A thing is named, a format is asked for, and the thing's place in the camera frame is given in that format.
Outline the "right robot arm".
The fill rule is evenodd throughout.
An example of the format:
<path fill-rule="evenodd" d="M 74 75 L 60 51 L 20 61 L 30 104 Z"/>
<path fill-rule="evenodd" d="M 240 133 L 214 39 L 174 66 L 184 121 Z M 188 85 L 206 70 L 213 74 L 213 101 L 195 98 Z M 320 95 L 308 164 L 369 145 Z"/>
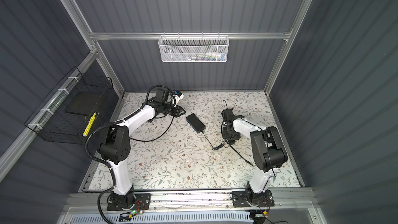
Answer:
<path fill-rule="evenodd" d="M 241 136 L 250 139 L 252 156 L 256 169 L 244 191 L 233 191 L 230 197 L 235 208 L 266 207 L 275 205 L 268 183 L 282 165 L 288 154 L 276 127 L 262 127 L 242 115 L 233 114 L 228 108 L 221 112 L 221 134 L 224 141 L 232 146 Z"/>

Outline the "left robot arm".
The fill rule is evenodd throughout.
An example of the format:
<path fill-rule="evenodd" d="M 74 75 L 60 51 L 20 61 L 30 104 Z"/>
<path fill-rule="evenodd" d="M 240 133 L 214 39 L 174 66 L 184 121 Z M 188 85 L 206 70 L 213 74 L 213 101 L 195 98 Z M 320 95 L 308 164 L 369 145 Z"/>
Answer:
<path fill-rule="evenodd" d="M 145 122 L 151 122 L 159 114 L 178 118 L 186 111 L 178 105 L 183 99 L 179 90 L 171 90 L 164 85 L 151 87 L 142 105 L 126 117 L 103 125 L 94 130 L 85 142 L 85 152 L 94 161 L 105 165 L 112 177 L 112 187 L 107 191 L 113 201 L 128 207 L 135 202 L 133 185 L 129 179 L 126 159 L 130 154 L 130 135 Z M 100 144 L 97 158 L 89 151 L 90 139 L 99 133 Z"/>

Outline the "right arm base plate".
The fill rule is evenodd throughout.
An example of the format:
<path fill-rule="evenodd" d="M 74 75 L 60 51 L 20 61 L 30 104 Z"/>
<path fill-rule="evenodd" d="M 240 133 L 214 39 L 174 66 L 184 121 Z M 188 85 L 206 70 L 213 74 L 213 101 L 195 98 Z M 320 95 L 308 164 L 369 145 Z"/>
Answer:
<path fill-rule="evenodd" d="M 275 206 L 274 198 L 270 190 L 266 190 L 265 192 L 259 194 L 247 193 L 246 191 L 233 191 L 230 193 L 230 198 L 235 208 L 270 208 Z"/>

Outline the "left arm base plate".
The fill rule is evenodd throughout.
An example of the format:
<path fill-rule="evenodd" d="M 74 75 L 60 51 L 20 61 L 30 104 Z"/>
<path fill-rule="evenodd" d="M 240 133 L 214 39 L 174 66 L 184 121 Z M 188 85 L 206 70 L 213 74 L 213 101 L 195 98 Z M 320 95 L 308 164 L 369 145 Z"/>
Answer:
<path fill-rule="evenodd" d="M 151 202 L 151 194 L 128 194 L 125 196 L 111 192 L 107 199 L 108 211 L 148 210 Z"/>

